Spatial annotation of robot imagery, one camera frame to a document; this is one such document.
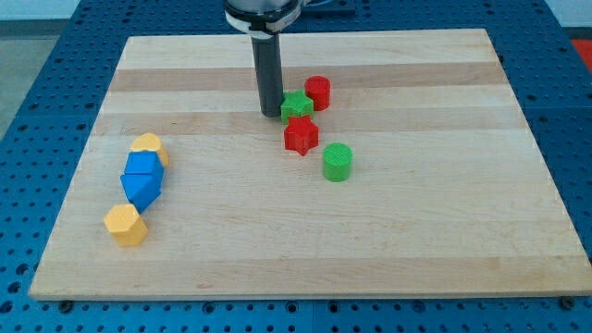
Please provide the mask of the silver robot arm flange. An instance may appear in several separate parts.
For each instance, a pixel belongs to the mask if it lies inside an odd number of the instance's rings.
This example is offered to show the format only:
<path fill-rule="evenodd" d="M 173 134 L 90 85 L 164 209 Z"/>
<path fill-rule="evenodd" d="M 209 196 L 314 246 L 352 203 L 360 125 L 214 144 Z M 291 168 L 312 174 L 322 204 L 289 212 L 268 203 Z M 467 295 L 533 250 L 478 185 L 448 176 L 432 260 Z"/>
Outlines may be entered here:
<path fill-rule="evenodd" d="M 224 0 L 228 24 L 255 39 L 268 39 L 302 13 L 303 0 Z"/>

